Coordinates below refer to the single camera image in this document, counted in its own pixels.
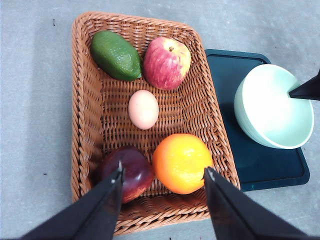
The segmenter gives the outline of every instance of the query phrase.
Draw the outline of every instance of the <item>orange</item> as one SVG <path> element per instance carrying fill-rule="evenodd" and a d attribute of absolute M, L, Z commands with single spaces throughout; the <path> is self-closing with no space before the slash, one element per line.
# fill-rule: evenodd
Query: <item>orange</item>
<path fill-rule="evenodd" d="M 177 133 L 160 142 L 152 156 L 156 177 L 176 194 L 190 194 L 204 185 L 205 168 L 212 156 L 200 138 Z"/>

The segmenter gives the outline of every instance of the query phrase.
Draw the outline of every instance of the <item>egg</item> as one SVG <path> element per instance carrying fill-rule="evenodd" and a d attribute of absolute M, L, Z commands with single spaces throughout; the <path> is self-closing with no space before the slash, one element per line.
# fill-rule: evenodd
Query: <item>egg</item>
<path fill-rule="evenodd" d="M 142 130 L 152 128 L 159 116 L 156 97 L 147 90 L 136 91 L 129 100 L 128 113 L 137 128 Z"/>

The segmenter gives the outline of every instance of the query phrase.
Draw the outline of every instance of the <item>plum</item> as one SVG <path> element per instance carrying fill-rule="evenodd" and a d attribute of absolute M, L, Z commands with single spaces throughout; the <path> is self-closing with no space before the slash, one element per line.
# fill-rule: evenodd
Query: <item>plum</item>
<path fill-rule="evenodd" d="M 140 196 L 152 183 L 154 170 L 145 156 L 134 146 L 122 146 L 107 155 L 95 171 L 95 181 L 100 182 L 119 167 L 124 168 L 122 203 Z"/>

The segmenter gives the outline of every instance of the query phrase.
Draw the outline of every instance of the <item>dark green tray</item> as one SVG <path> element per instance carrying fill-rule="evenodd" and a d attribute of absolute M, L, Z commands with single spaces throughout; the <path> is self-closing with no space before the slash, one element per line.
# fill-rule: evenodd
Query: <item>dark green tray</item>
<path fill-rule="evenodd" d="M 310 173 L 301 148 L 275 149 L 251 140 L 234 114 L 236 90 L 256 66 L 270 64 L 257 53 L 207 49 L 216 96 L 234 157 L 241 190 L 261 190 L 305 184 Z"/>

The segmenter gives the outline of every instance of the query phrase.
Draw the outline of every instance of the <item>red apple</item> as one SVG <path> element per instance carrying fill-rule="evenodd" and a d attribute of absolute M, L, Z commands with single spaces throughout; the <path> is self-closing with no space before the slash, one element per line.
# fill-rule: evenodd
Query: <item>red apple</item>
<path fill-rule="evenodd" d="M 191 63 L 191 55 L 181 42 L 158 37 L 150 43 L 143 60 L 146 80 L 162 90 L 177 88 L 185 79 Z"/>
<path fill-rule="evenodd" d="M 107 155 L 95 172 L 96 182 L 100 182 L 119 167 L 124 168 L 122 203 L 139 197 L 152 183 L 154 170 L 145 156 L 133 146 L 123 146 Z"/>

